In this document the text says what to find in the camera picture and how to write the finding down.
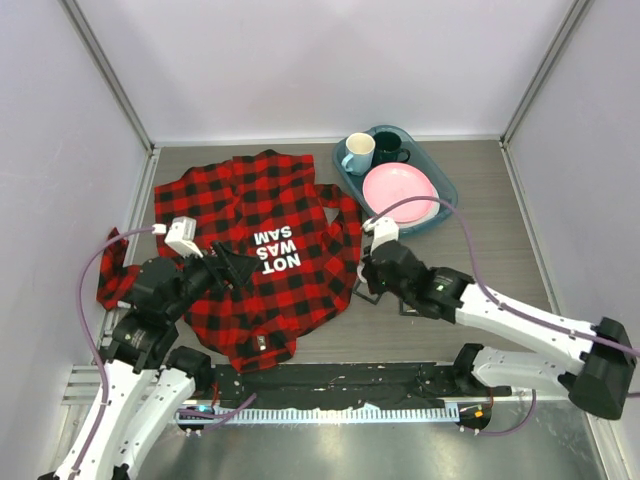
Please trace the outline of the red black plaid shirt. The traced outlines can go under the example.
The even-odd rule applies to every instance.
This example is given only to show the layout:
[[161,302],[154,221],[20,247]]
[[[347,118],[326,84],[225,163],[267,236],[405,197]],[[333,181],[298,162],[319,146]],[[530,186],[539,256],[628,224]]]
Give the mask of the red black plaid shirt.
[[299,337],[349,305],[361,255],[361,209],[315,180],[314,159],[265,150],[188,169],[154,192],[155,220],[196,222],[201,249],[221,242],[257,258],[242,289],[208,292],[185,314],[206,348],[248,373],[290,359]]

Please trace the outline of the brown round brooch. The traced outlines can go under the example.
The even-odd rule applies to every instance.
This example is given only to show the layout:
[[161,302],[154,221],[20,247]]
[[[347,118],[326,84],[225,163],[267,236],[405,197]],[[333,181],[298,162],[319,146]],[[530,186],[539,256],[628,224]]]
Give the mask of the brown round brooch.
[[362,263],[357,266],[357,277],[361,283],[367,283],[367,279],[364,276],[364,264]]

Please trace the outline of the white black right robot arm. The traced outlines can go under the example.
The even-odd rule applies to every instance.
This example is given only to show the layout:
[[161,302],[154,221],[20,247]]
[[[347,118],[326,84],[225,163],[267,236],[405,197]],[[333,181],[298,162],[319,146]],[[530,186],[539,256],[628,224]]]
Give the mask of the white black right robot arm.
[[486,387],[564,394],[581,410],[621,418],[637,365],[622,323],[574,320],[516,302],[455,269],[428,267],[396,240],[368,247],[361,269],[374,295],[394,294],[419,317],[490,332],[522,346],[464,348],[451,371],[465,395]]

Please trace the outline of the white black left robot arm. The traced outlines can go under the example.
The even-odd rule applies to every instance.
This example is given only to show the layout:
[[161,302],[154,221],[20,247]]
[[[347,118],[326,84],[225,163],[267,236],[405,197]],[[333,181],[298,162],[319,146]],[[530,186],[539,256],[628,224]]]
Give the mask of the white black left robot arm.
[[189,398],[205,397],[214,373],[208,355],[175,347],[177,321],[207,293],[246,286],[260,262],[216,242],[185,250],[181,266],[145,262],[132,308],[97,356],[101,385],[78,436],[49,479],[135,479],[165,427]]

